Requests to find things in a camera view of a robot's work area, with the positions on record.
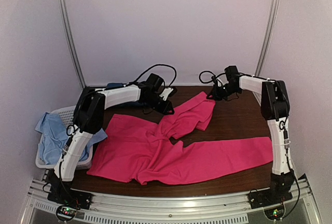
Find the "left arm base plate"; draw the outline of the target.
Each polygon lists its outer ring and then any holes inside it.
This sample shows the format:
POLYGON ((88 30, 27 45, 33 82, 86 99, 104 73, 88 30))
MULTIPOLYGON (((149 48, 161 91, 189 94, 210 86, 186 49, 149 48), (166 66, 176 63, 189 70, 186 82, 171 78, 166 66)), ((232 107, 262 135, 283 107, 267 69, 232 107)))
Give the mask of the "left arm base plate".
POLYGON ((51 189, 48 193, 47 199, 72 208, 89 210, 92 194, 71 189, 67 191, 64 189, 51 189))

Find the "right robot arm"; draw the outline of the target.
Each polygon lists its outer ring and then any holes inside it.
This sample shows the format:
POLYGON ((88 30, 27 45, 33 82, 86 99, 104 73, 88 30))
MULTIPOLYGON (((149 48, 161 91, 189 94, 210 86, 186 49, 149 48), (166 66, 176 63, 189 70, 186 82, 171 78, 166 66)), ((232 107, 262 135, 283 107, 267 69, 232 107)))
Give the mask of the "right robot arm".
POLYGON ((273 151, 273 165, 270 188, 266 192, 266 200, 277 204, 296 180, 291 160, 288 120, 290 103, 285 82, 248 75, 238 71, 235 65, 228 66, 223 73, 213 72, 207 83, 213 83, 207 98, 210 100, 228 100, 232 94, 240 94, 243 90, 260 95, 260 112, 267 121, 273 151))

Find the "dark blue polo shirt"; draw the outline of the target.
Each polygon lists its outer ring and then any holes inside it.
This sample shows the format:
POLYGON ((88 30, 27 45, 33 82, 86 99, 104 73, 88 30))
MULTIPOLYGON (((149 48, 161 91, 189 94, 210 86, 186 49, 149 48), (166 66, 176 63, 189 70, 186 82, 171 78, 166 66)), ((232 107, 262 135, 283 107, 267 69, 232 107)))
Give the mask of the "dark blue polo shirt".
POLYGON ((124 84, 123 83, 117 83, 117 82, 111 82, 111 83, 108 83, 105 87, 105 91, 106 90, 113 90, 113 89, 119 89, 119 88, 123 88, 124 87, 124 84))

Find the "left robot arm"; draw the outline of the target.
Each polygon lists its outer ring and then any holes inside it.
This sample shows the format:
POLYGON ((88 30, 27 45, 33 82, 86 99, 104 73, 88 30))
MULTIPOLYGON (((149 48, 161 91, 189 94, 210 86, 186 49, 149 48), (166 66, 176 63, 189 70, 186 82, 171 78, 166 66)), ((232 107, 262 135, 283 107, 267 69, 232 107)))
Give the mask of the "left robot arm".
POLYGON ((135 80, 101 89, 85 87, 73 113, 73 131, 69 134, 53 171, 47 176, 49 195, 55 196, 63 205, 70 205, 75 200, 71 184, 76 166, 88 142, 102 128, 106 109, 139 102, 163 115, 172 115, 174 108, 169 98, 176 92, 174 86, 165 86, 164 80, 154 73, 142 82, 135 80))

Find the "red garment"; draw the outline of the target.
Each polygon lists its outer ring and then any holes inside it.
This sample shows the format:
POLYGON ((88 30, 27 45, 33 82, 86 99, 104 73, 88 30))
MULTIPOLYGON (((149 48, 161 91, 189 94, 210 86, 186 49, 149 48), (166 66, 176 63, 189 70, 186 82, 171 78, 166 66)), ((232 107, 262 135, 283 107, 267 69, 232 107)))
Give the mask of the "red garment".
POLYGON ((115 114, 100 142, 88 175, 145 185, 160 181, 186 185, 216 179, 272 162, 268 137, 202 141, 184 146, 182 137, 207 129, 215 102, 201 92, 154 123, 115 114))

